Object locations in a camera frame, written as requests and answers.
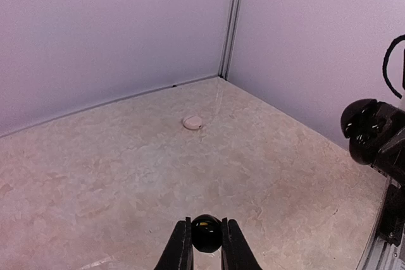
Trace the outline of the black earbud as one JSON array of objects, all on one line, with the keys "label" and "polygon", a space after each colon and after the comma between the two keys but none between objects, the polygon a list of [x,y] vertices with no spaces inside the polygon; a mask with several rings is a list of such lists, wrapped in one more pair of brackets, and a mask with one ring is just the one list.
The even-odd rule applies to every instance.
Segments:
[{"label": "black earbud", "polygon": [[222,245],[221,221],[209,214],[202,214],[191,222],[192,244],[203,253],[213,253]]}]

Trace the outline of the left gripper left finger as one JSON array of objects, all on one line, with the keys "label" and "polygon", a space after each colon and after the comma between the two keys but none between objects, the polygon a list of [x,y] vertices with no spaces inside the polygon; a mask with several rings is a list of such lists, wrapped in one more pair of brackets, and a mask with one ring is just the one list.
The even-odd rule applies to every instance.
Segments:
[{"label": "left gripper left finger", "polygon": [[176,223],[154,270],[193,270],[190,218]]}]

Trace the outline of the pink earbud charging case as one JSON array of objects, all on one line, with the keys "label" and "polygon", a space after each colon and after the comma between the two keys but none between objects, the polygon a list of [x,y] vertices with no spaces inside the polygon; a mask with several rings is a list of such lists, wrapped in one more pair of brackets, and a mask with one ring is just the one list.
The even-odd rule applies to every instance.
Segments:
[{"label": "pink earbud charging case", "polygon": [[182,120],[183,126],[188,130],[199,130],[203,127],[203,120],[199,116],[188,116]]}]

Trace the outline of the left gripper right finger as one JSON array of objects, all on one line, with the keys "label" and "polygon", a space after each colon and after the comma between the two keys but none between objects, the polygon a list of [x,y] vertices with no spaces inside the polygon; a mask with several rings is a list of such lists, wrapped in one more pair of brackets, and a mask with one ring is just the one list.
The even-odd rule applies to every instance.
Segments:
[{"label": "left gripper right finger", "polygon": [[261,269],[236,220],[223,218],[221,231],[222,269]]}]

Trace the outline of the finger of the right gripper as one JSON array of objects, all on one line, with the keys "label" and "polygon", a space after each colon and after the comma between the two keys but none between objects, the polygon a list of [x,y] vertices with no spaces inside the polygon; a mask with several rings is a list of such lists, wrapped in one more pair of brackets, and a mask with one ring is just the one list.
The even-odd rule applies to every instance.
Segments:
[{"label": "finger of the right gripper", "polygon": [[404,186],[404,130],[379,149],[372,167]]}]

